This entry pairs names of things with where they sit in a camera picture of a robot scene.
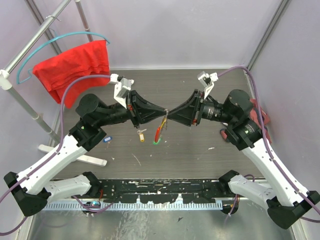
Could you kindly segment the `metal key holder red handle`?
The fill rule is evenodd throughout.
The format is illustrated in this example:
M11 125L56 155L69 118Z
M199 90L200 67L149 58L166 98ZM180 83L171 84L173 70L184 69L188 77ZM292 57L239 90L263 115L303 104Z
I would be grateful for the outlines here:
M160 123L160 125L158 126L158 128L157 128L157 130L156 130L155 136L154 136L154 142L157 142L158 140L161 140L162 132L167 129L167 125L168 125L168 114L169 114L169 110L166 109L166 110L165 110L165 115L164 115L164 116L167 117L166 127L163 128L163 129L160 129L160 125L161 125L161 123Z

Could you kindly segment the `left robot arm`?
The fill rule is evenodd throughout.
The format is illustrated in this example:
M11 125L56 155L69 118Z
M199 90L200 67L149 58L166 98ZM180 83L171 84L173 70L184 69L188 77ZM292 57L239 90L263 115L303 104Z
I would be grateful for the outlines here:
M52 178L88 153L105 137L103 126L124 123L130 120L135 128L166 114L163 107L143 99L135 90L120 103L106 105L93 93L84 95L76 108L80 120L53 150L20 173L9 172L4 181L10 189L25 217L40 212L47 204L71 196L95 198L101 183L90 171L74 178L53 181Z

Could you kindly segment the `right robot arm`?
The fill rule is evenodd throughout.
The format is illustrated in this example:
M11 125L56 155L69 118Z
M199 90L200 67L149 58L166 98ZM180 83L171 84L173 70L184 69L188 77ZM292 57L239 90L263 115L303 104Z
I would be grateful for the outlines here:
M274 153L268 139L263 138L262 126L250 116L254 108L249 95L240 89L232 90L224 103L195 90L183 104L169 111L168 119L191 126L202 119L226 123L226 138L247 156L270 187L264 187L230 170L221 176L219 191L225 197L241 195L266 209L272 221L288 229L320 201L315 190L308 190L289 173Z

